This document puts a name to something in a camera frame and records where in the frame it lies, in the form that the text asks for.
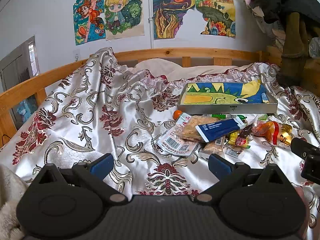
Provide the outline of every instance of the white wall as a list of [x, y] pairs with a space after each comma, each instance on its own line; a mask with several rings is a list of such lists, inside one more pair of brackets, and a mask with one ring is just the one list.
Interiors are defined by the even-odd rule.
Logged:
[[[71, 63], [74, 51], [80, 59], [103, 47], [111, 46], [114, 52], [149, 49], [148, 0], [143, 0], [145, 36], [118, 40], [99, 40], [75, 45], [73, 4], [76, 0], [6, 0], [0, 11], [0, 60], [33, 35], [40, 72]], [[176, 38], [155, 40], [155, 48], [208, 47], [257, 51], [265, 48], [269, 39], [260, 31], [243, 0], [235, 0], [236, 38], [200, 35], [205, 21], [197, 10], [189, 10]]]

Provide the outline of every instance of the wooden rail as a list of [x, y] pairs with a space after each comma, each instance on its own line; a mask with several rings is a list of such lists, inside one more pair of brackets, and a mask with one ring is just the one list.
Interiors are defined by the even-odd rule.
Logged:
[[[115, 53], [119, 62], [137, 60], [142, 62], [151, 58], [182, 58], [182, 67], [191, 67], [191, 58], [212, 58], [213, 65], [230, 66], [233, 59], [247, 60], [251, 62], [270, 62], [279, 64], [281, 54], [275, 49], [268, 48], [267, 52], [247, 52], [231, 49], [207, 49], [207, 48], [165, 48], [165, 49], [144, 49]], [[47, 94], [45, 87], [65, 78], [74, 70], [85, 64], [87, 59], [73, 62], [68, 65], [42, 73], [36, 77], [28, 79], [0, 94], [0, 137], [8, 135], [12, 137], [16, 132], [15, 125], [9, 110], [22, 100], [35, 95], [38, 105], [40, 105]]]

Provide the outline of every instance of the electrical outlet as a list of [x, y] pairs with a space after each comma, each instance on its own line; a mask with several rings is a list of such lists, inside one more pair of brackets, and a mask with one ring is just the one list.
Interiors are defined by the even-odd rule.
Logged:
[[80, 50], [79, 49], [75, 49], [73, 51], [73, 59], [75, 61], [81, 60], [81, 55], [80, 55]]

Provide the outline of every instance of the white satin bedspread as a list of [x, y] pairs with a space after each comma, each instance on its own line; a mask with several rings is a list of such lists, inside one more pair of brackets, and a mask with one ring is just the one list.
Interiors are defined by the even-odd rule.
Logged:
[[[176, 157], [161, 155], [155, 144], [174, 125], [172, 114], [188, 82], [261, 79], [278, 98], [278, 111], [270, 119], [292, 125], [293, 137], [319, 147], [320, 99], [299, 87], [280, 87], [275, 79], [278, 70], [276, 65], [255, 63], [244, 71], [229, 69], [169, 82], [149, 70], [132, 73], [117, 63], [111, 48], [104, 48], [48, 96], [1, 150], [0, 162], [30, 183], [46, 163], [70, 168], [111, 153], [115, 165], [105, 182], [129, 198], [134, 194], [195, 196], [218, 181], [207, 160], [198, 156], [202, 146], [189, 157]], [[181, 71], [186, 77], [191, 69]], [[228, 155], [226, 159], [237, 161]], [[292, 183], [303, 187], [311, 214], [308, 239], [318, 239], [320, 186], [300, 176], [301, 159], [286, 145], [274, 147], [264, 138], [254, 138], [242, 161], [252, 168], [276, 163]]]

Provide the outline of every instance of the barcode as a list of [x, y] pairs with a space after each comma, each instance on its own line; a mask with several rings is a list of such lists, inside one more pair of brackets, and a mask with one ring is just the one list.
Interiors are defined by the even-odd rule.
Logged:
[[221, 142], [222, 142], [222, 137], [221, 137], [221, 138], [216, 139], [215, 144], [219, 144], [219, 145], [221, 145]]
[[171, 137], [167, 139], [166, 141], [173, 149], [177, 149], [180, 145], [180, 143], [177, 143], [174, 139]]
[[231, 156], [233, 156], [233, 157], [236, 157], [236, 158], [238, 158], [239, 157], [239, 153], [236, 153], [236, 152], [234, 152], [233, 150], [231, 150], [231, 149], [228, 149], [227, 150], [227, 152], [226, 152], [226, 154], [229, 154], [229, 155], [231, 155]]
[[179, 149], [179, 151], [187, 151], [188, 150], [188, 145], [182, 145]]
[[233, 119], [236, 118], [237, 115], [236, 114], [226, 114], [226, 119]]

